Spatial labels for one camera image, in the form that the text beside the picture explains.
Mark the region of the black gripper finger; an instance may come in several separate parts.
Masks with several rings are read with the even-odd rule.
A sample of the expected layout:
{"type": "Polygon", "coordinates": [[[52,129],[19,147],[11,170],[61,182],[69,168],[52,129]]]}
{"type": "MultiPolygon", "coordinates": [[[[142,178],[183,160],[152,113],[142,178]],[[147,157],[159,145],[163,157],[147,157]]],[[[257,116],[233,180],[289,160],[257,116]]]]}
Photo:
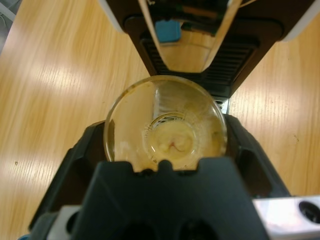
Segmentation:
{"type": "Polygon", "coordinates": [[[104,121],[88,126],[78,142],[67,151],[29,224],[30,230],[43,214],[82,203],[97,164],[107,160],[104,127],[104,121]]]}
{"type": "Polygon", "coordinates": [[[290,197],[289,190],[260,143],[236,117],[226,114],[224,119],[227,126],[226,155],[234,160],[251,197],[290,197]]]}

